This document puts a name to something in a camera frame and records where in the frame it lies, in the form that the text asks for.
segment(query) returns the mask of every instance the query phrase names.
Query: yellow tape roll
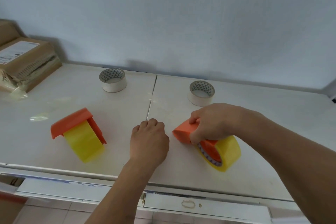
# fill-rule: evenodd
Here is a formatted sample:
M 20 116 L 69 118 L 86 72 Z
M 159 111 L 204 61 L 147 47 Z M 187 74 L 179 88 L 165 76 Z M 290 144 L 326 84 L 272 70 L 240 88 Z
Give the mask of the yellow tape roll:
M 234 136 L 217 141 L 214 147 L 220 155 L 221 162 L 212 159 L 202 148 L 201 144 L 196 146 L 198 152 L 206 162 L 217 171 L 225 172 L 241 156 L 239 144 Z
M 87 121 L 63 133 L 75 154 L 84 162 L 89 162 L 104 151 L 95 132 Z

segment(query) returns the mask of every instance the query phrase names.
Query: white wall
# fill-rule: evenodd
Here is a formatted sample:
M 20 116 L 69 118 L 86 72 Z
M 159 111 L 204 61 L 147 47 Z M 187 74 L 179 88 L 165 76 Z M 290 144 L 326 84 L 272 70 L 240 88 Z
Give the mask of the white wall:
M 336 0 L 0 0 L 0 18 L 70 61 L 321 89 L 336 78 Z

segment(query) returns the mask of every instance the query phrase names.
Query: white tabletop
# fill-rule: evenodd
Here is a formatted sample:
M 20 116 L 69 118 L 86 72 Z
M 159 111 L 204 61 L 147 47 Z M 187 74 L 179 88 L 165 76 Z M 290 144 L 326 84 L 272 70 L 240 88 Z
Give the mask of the white tabletop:
M 275 170 L 239 138 L 241 158 L 225 173 L 208 165 L 193 146 L 171 131 L 199 107 L 187 99 L 195 79 L 158 76 L 148 118 L 165 123 L 170 150 L 150 182 L 196 190 L 292 200 Z M 275 122 L 336 150 L 336 106 L 325 95 L 209 81 L 214 103 L 226 102 L 263 113 Z
M 3 100 L 8 93 L 0 92 L 0 162 L 119 175 L 129 159 L 132 128 L 147 118 L 156 75 L 126 71 L 127 87 L 108 93 L 98 78 L 102 70 L 64 64 L 25 100 L 8 103 Z M 52 140 L 50 133 L 53 123 L 83 107 L 93 114 L 107 141 L 104 153 L 86 164 L 62 136 Z M 31 116 L 43 112 L 48 113 L 48 120 L 30 121 Z

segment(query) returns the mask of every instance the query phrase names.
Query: floor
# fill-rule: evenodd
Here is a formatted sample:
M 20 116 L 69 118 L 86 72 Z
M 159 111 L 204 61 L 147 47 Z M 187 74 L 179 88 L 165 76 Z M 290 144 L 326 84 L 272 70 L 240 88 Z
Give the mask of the floor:
M 84 224 L 96 205 L 29 199 L 14 224 Z M 238 224 L 239 222 L 138 210 L 135 224 Z

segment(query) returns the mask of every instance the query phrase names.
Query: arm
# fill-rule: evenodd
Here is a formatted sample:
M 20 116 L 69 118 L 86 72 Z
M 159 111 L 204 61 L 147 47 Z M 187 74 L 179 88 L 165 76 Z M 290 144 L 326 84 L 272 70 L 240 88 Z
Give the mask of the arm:
M 194 144 L 236 135 L 273 166 L 311 223 L 336 223 L 336 152 L 238 106 L 212 104 L 192 112 L 190 123 L 198 118 Z
M 134 223 L 140 196 L 168 150 L 169 137 L 162 122 L 150 119 L 133 128 L 130 159 L 85 224 Z

